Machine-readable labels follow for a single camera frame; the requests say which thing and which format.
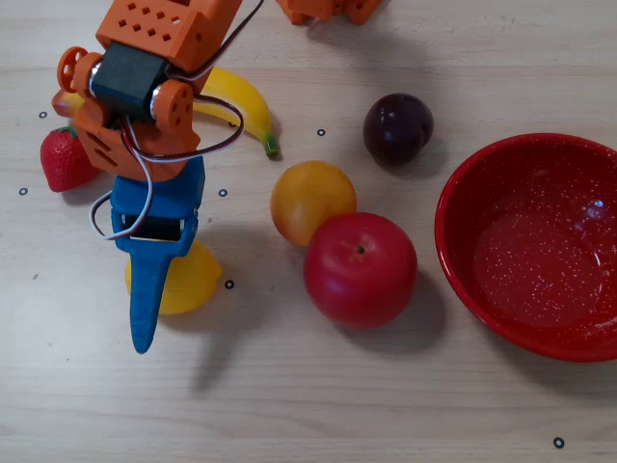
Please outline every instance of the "orange 3d-printed part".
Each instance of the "orange 3d-printed part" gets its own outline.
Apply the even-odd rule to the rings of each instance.
[[[96,38],[107,49],[121,43],[167,60],[186,73],[195,72],[221,46],[242,0],[114,0]],[[103,56],[72,47],[58,65],[60,87],[86,100],[73,127],[93,165],[121,177],[144,180],[139,163],[127,151],[112,115],[91,93],[93,71]],[[150,106],[155,123],[134,122],[141,150],[155,155],[190,152],[200,137],[193,131],[193,93],[209,74],[191,83],[169,79]],[[177,176],[185,162],[148,163],[154,181]]]
[[[292,24],[310,17],[324,21],[334,14],[347,14],[355,24],[365,24],[382,0],[277,0]]]

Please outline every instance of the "yellow banana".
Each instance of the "yellow banana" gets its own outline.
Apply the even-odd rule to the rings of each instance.
[[[275,159],[279,155],[279,144],[272,133],[268,104],[250,82],[228,70],[214,68],[201,94],[216,96],[238,108],[244,116],[247,131],[261,142],[268,157]],[[52,100],[56,112],[65,118],[72,118],[82,104],[84,99],[80,95],[69,94],[63,90],[60,90]],[[223,119],[228,123],[239,124],[233,113],[214,104],[196,102],[193,110]]]

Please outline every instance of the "wooden table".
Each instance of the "wooden table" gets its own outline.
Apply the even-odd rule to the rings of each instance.
[[[50,106],[58,59],[72,45],[99,49],[109,4],[2,7],[0,461],[615,460],[617,365],[561,364],[498,339],[453,294],[433,241],[444,183],[489,143],[559,131],[617,146],[612,0],[385,0],[363,27],[293,27],[269,1],[223,66],[268,99],[284,160],[250,137],[207,157],[199,239],[235,288],[162,320],[145,356],[129,336],[127,257],[88,225],[112,179],[53,194],[39,162],[41,140],[65,123]],[[420,96],[437,121],[399,176],[362,145],[367,109],[392,92]],[[199,127],[206,140],[230,131]],[[417,247],[416,295],[387,329],[349,334],[321,316],[302,252],[272,225],[274,182],[307,159],[341,167],[360,208]]]

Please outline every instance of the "plum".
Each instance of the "plum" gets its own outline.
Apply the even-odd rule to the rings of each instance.
[[[411,161],[431,140],[433,114],[413,95],[392,94],[377,101],[364,121],[364,144],[387,166]]]

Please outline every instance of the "lemon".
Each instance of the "lemon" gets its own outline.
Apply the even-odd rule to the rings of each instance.
[[[185,258],[172,260],[159,314],[179,315],[203,306],[216,292],[222,275],[223,266],[214,259],[208,248],[196,240]],[[130,294],[130,261],[126,265],[124,279]]]

